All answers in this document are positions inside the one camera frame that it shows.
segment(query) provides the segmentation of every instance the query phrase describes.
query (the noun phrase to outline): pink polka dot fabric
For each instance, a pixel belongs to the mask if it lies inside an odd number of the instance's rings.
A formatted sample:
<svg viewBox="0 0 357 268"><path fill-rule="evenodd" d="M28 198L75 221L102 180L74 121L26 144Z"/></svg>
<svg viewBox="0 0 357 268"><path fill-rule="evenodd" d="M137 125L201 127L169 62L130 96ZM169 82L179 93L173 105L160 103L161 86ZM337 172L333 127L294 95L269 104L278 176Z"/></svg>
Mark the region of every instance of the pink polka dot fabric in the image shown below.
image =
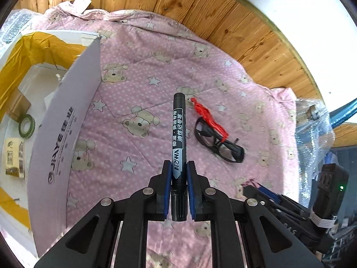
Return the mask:
<svg viewBox="0 0 357 268"><path fill-rule="evenodd" d="M296 97L291 89L269 90L254 83L229 55L154 13L96 9L79 14L63 2L38 17L32 28L101 35L102 82L79 134L87 146L80 154L88 168L71 171L67 226L102 198L127 198L161 172L164 160L171 159L177 91L196 97L226 129L228 139L239 138L245 149L240 164L217 158L195 139L198 114L186 108L187 157L211 186L243 200L242 184L254 179L297 199ZM148 267L212 265L209 222L149 223L147 247Z"/></svg>

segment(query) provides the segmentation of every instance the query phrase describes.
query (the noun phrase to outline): blue tube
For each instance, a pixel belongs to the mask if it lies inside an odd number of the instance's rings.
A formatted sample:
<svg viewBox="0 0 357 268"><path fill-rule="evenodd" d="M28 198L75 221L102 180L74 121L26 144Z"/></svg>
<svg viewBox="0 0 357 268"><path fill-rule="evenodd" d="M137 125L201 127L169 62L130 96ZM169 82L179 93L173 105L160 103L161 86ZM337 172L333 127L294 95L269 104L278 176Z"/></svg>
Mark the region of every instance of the blue tube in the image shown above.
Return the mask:
<svg viewBox="0 0 357 268"><path fill-rule="evenodd" d="M357 113L357 98L330 113L330 123L333 129L346 122Z"/></svg>

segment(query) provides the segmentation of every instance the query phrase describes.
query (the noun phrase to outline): yellow tape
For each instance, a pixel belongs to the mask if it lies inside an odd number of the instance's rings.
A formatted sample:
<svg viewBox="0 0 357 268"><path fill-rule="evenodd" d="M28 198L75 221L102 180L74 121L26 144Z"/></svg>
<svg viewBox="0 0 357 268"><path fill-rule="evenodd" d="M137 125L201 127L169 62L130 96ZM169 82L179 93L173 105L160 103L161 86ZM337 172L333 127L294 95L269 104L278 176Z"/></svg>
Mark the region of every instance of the yellow tape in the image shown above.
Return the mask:
<svg viewBox="0 0 357 268"><path fill-rule="evenodd" d="M85 48L80 44L65 43L58 37L44 32L22 36L0 71L0 121L6 112L5 102L32 65L47 62L69 69Z"/></svg>
<svg viewBox="0 0 357 268"><path fill-rule="evenodd" d="M11 216L16 218L28 229L31 229L29 211L19 206L1 187L0 187L0 206Z"/></svg>

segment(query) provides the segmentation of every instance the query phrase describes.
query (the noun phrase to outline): yellow package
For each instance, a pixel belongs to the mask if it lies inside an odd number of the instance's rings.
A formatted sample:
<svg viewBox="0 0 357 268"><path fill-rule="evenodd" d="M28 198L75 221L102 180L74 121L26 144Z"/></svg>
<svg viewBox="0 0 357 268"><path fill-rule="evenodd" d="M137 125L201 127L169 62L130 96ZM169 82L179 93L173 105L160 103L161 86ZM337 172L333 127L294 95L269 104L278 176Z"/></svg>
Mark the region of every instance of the yellow package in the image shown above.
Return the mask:
<svg viewBox="0 0 357 268"><path fill-rule="evenodd" d="M5 140L6 174L25 178L24 172L24 140L7 138Z"/></svg>

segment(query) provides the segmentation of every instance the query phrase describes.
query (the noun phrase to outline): blue gripper pad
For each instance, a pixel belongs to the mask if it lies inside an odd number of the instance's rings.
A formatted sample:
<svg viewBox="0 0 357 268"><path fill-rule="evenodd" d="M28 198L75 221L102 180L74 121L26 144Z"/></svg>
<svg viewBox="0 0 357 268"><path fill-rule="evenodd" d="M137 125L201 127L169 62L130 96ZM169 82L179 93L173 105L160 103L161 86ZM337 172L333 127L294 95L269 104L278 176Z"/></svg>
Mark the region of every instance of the blue gripper pad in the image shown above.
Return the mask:
<svg viewBox="0 0 357 268"><path fill-rule="evenodd" d="M258 188L259 191L261 191L263 194L265 194L266 196L270 197L273 201L275 201L277 204L281 203L281 199L280 197L272 192L270 189L267 189L266 187L264 187L263 185L259 184L260 187Z"/></svg>
<svg viewBox="0 0 357 268"><path fill-rule="evenodd" d="M171 177L172 177L172 162L168 167L167 179L165 185L165 196L164 196L164 216L167 218L168 215L168 206L170 203L170 190L171 190Z"/></svg>
<svg viewBox="0 0 357 268"><path fill-rule="evenodd" d="M192 186L192 178L191 178L191 171L190 171L190 165L187 164L187 191L189 194L189 203L190 203L190 214L192 216L192 219L195 219L195 195L193 193L193 186Z"/></svg>

